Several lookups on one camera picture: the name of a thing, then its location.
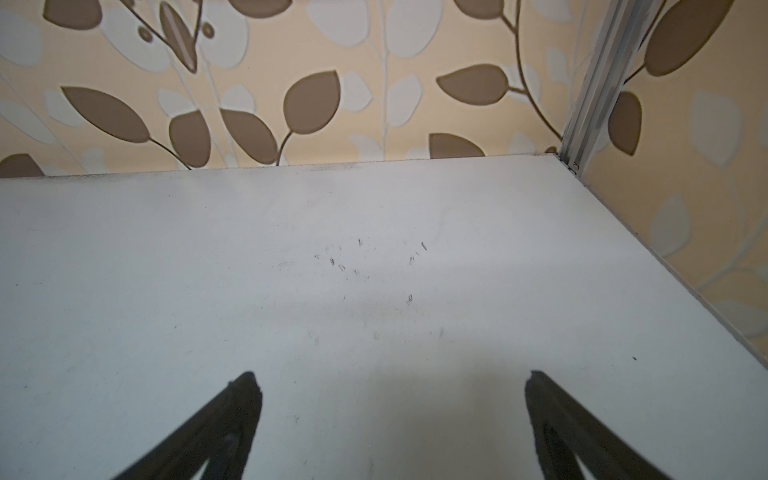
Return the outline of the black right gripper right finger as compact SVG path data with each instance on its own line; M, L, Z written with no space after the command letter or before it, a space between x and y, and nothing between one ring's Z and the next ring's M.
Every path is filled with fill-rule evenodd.
M546 479L666 479L547 374L533 370L525 401Z

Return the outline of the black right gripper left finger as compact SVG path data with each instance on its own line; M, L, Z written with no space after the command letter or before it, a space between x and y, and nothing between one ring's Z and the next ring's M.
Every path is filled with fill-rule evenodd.
M246 371L119 479L240 479L256 435L263 393Z

